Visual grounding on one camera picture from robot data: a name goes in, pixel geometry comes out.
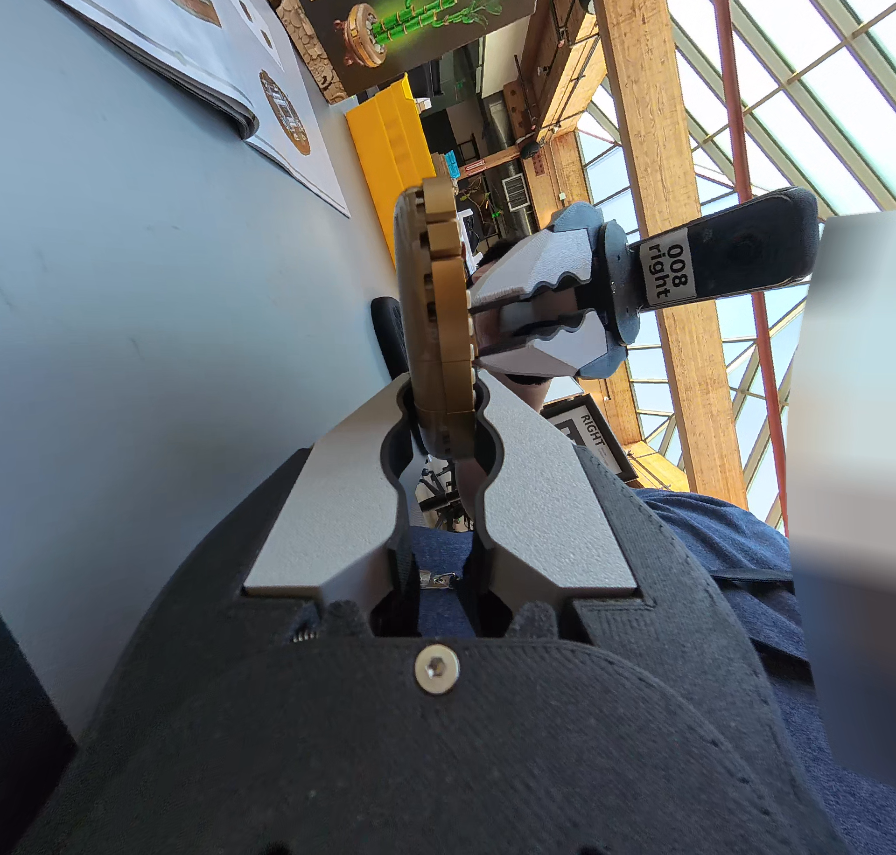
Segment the red pipe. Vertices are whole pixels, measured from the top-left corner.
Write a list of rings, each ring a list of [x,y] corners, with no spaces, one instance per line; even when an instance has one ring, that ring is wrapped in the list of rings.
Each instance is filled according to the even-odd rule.
[[[754,194],[749,174],[745,141],[744,112],[736,70],[730,0],[712,0],[712,2],[721,53],[721,76],[724,89],[724,101],[728,116],[728,128],[732,144],[735,190],[739,201],[745,203],[748,200],[752,200]],[[776,480],[778,482],[778,505],[783,521],[784,533],[785,535],[789,535],[786,446],[781,424],[778,385],[772,358],[773,355],[771,351],[764,293],[760,291],[753,292],[752,302],[756,324],[756,348],[766,401],[768,433],[770,436],[770,446],[774,460]]]

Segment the round gold lego model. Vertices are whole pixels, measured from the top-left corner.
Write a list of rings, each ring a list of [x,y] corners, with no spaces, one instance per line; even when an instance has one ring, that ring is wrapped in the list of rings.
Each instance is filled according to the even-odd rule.
[[[425,178],[400,194],[393,239],[409,379],[427,452],[474,455],[475,334],[454,186]]]

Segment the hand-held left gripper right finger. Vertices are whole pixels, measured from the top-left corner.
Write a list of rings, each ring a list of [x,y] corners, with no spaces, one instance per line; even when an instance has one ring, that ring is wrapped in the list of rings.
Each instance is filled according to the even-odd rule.
[[[477,374],[475,500],[485,590],[517,614],[573,600],[631,597],[633,570],[578,451],[492,374]]]

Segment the lego instruction booklet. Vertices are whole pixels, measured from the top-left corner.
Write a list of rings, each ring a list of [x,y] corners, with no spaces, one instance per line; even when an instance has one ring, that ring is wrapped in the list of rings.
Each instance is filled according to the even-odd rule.
[[[58,0],[228,114],[242,139],[350,217],[297,53],[266,0]]]

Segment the lego set box bamboo picture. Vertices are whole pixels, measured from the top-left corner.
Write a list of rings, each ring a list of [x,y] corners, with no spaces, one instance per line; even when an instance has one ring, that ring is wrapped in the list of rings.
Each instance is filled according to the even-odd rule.
[[[331,104],[527,19],[536,7],[536,0],[268,2]]]

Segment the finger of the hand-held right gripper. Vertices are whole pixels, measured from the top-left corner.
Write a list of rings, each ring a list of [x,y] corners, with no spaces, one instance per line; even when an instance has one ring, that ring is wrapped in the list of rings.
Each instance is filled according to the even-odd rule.
[[[556,212],[549,225],[512,245],[469,292],[472,313],[608,310],[596,271],[603,212],[586,202]]]
[[[628,357],[628,347],[594,310],[562,314],[554,322],[502,333],[479,349],[479,368],[526,378],[607,379]]]

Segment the yellow plastic bin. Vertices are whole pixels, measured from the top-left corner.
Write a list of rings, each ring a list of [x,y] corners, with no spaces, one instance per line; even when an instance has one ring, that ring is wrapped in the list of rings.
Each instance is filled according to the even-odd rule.
[[[420,111],[407,75],[345,115],[391,255],[399,196],[435,175]]]

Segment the person's right hand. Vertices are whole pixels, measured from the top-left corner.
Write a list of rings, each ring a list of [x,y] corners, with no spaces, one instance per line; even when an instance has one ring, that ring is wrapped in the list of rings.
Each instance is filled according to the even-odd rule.
[[[480,455],[481,459],[467,458],[454,461],[454,477],[461,504],[471,527],[475,526],[476,497],[486,486],[489,473],[494,465],[495,456],[489,452]]]

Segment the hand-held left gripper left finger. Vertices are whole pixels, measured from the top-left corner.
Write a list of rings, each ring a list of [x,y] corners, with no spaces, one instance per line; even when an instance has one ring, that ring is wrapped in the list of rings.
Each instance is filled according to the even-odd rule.
[[[311,449],[245,581],[247,595],[352,601],[370,613],[399,588],[409,485],[422,452],[403,373]]]

